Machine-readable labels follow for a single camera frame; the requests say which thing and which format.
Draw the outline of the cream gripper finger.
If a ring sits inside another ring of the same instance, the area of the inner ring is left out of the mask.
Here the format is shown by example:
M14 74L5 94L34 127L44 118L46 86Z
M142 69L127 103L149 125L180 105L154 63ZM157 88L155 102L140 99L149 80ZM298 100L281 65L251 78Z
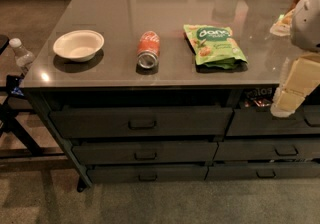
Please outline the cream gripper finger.
M271 114L286 118L294 114L305 98L320 85L320 54L305 53L295 60L286 59L280 73Z

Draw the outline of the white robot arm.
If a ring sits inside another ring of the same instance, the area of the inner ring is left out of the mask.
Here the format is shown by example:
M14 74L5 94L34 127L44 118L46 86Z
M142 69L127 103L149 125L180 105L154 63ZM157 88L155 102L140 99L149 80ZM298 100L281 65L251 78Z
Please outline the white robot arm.
M293 10L278 19L270 32L288 35L291 43L303 50L294 61L284 61L273 96L271 114L285 118L320 85L320 0L300 0Z

